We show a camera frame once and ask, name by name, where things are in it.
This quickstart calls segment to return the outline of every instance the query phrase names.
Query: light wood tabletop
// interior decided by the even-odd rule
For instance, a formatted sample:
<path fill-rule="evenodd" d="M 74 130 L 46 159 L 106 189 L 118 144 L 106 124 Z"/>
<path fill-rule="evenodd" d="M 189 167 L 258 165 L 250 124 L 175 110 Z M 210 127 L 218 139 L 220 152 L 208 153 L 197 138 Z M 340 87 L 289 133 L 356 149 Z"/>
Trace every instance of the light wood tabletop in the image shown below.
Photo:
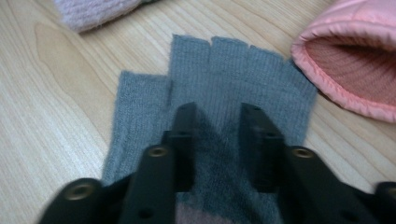
<path fill-rule="evenodd" d="M 100 178 L 122 69 L 166 74 L 172 34 L 234 37 L 290 56 L 332 0 L 162 0 L 67 29 L 51 0 L 0 1 L 0 223 L 35 223 L 64 184 Z M 305 145 L 342 181 L 396 181 L 396 126 L 319 95 Z"/>

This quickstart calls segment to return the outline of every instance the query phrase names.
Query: wooden surface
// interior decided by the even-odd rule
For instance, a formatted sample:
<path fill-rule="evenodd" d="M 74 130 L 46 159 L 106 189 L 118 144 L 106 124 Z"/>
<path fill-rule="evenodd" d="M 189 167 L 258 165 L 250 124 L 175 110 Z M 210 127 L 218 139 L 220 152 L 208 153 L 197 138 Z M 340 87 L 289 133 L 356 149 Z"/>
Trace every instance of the wooden surface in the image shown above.
<path fill-rule="evenodd" d="M 0 1 L 0 223 L 35 223 L 68 181 L 99 178 L 121 69 L 166 74 L 172 34 L 290 56 L 331 0 L 162 0 L 77 35 L 50 0 Z M 396 181 L 396 126 L 319 96 L 306 145 L 348 184 Z"/>

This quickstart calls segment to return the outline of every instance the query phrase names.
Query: pink mitten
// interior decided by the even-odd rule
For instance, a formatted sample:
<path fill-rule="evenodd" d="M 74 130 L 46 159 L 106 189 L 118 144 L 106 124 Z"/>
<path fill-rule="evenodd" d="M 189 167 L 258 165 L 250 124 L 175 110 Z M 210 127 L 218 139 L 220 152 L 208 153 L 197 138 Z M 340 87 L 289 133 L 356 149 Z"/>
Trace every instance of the pink mitten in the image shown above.
<path fill-rule="evenodd" d="M 54 0 L 63 22 L 82 32 L 111 21 L 152 0 Z"/>
<path fill-rule="evenodd" d="M 396 122 L 396 1 L 336 1 L 294 41 L 291 54 L 340 106 Z"/>

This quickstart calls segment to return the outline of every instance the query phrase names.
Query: purple knitted item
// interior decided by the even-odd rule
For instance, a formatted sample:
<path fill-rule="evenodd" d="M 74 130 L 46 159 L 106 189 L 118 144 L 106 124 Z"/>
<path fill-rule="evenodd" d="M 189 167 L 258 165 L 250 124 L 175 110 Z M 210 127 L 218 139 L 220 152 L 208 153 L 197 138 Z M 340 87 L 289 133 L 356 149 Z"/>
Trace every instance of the purple knitted item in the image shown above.
<path fill-rule="evenodd" d="M 54 0 L 63 22 L 75 32 L 97 27 L 149 0 Z"/>

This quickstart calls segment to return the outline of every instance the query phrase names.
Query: lavender knit fabric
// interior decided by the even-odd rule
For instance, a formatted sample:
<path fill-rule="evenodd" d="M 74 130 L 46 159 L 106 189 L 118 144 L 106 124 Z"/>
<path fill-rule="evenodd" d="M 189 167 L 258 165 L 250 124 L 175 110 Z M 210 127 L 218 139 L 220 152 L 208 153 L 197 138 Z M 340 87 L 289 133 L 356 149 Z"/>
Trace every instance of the lavender knit fabric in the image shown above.
<path fill-rule="evenodd" d="M 258 193 L 239 166 L 240 105 L 262 108 L 287 144 L 302 145 L 316 93 L 278 54 L 230 38 L 209 44 L 175 35 L 168 76 L 120 76 L 103 181 L 134 171 L 145 147 L 170 129 L 177 107 L 195 102 L 195 185 L 177 195 L 177 223 L 281 223 L 276 195 Z"/>
<path fill-rule="evenodd" d="M 63 22 L 79 33 L 154 1 L 157 0 L 54 0 L 54 3 L 62 14 Z"/>

